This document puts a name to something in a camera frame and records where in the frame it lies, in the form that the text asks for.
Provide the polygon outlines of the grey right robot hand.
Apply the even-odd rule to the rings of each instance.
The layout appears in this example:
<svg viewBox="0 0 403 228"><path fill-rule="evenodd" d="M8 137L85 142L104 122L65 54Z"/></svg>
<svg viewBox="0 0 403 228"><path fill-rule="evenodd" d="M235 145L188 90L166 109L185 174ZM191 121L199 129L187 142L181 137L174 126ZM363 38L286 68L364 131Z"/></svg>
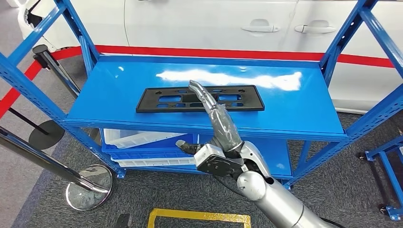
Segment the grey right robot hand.
<svg viewBox="0 0 403 228"><path fill-rule="evenodd" d="M214 136L208 143L220 147L228 158L240 158L243 140L225 105L217 103L207 89L197 81L191 80L189 89L197 95L210 118Z"/></svg>

